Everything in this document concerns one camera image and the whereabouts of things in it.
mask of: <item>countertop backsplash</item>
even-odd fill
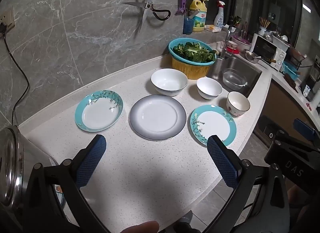
[[[151,13],[142,30],[142,9],[121,4],[144,0],[2,0],[0,11],[14,8],[16,26],[7,34],[13,56],[29,78],[31,89],[16,109],[17,122],[70,92],[130,65],[168,53],[168,43],[182,37],[178,0],[153,0],[169,9],[169,20]],[[225,33],[193,33],[204,42],[221,41]],[[26,82],[0,40],[0,128]]]

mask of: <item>black scissors handle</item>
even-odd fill
[[[169,19],[170,16],[171,16],[171,11],[169,11],[169,10],[156,10],[156,9],[152,9],[152,11],[153,11],[153,12],[152,12],[153,15],[154,15],[158,20],[164,21],[164,20]],[[167,17],[165,17],[165,18],[160,18],[155,12],[167,12],[168,15],[167,15]]]

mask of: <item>purple lid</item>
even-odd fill
[[[233,35],[232,38],[234,38],[235,40],[240,41],[240,42],[242,42],[244,44],[247,44],[249,46],[252,45],[249,41],[247,41],[247,40],[245,40],[245,39],[243,39],[243,38],[241,38],[239,36]]]

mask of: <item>oval teal plate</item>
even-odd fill
[[[122,98],[114,91],[101,90],[87,95],[76,108],[77,126],[88,132],[98,132],[113,125],[123,110]]]
[[[223,108],[214,105],[196,108],[190,117],[190,127],[195,137],[204,145],[207,145],[211,135],[217,135],[228,146],[237,133],[233,117]]]

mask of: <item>microwave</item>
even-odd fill
[[[261,56],[262,59],[273,59],[276,62],[265,61],[271,67],[276,69],[277,71],[280,70],[284,58],[286,56],[286,52],[282,49],[278,48],[272,42],[267,41],[264,37],[260,36],[259,34],[255,33],[252,39],[252,47],[251,51],[256,53],[258,56]]]

